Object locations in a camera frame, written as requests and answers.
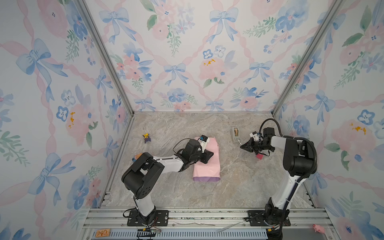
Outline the purple pink wrapping paper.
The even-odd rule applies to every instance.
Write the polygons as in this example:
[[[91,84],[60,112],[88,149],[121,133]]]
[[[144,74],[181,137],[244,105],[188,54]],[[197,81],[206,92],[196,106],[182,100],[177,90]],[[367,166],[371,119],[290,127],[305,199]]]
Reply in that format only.
[[[197,162],[194,165],[193,181],[202,183],[215,183],[221,180],[221,164],[219,144],[216,138],[209,138],[205,152],[211,151],[214,155],[208,160],[207,164]]]

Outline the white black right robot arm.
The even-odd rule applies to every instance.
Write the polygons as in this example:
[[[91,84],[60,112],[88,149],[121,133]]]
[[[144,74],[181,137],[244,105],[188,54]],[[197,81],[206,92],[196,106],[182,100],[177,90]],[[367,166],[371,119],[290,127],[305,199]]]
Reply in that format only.
[[[241,145],[241,149],[250,153],[262,154],[263,151],[283,150],[283,168],[285,175],[278,191],[269,199],[262,214],[250,217],[250,221],[276,225],[285,221],[290,212],[291,200],[301,184],[317,170],[317,153],[313,143],[304,138],[278,136],[252,136]]]

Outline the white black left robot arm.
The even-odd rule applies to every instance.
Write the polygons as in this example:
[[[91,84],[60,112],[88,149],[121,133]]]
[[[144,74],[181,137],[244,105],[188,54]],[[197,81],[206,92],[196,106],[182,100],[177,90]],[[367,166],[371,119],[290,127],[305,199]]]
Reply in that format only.
[[[141,154],[122,175],[122,182],[133,194],[135,211],[140,217],[150,219],[155,215],[156,207],[150,193],[162,174],[183,172],[196,163],[207,164],[216,155],[207,150],[213,138],[202,135],[197,140],[186,140],[186,146],[177,152],[173,149],[174,155],[170,157],[154,157],[148,152]]]

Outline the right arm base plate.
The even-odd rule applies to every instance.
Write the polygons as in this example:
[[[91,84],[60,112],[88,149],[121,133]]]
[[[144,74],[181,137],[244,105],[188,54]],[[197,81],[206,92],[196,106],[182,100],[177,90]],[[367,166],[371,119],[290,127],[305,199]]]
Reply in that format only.
[[[245,218],[251,227],[275,227],[277,228],[283,217],[283,210],[277,209],[270,213],[265,213],[265,210],[249,210],[248,216]]]

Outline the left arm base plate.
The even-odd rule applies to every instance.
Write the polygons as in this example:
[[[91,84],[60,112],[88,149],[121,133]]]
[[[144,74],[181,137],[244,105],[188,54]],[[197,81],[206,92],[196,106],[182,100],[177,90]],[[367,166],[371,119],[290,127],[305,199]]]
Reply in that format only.
[[[166,227],[169,221],[168,210],[154,209],[148,216],[144,217],[138,210],[130,210],[127,218],[128,227]]]

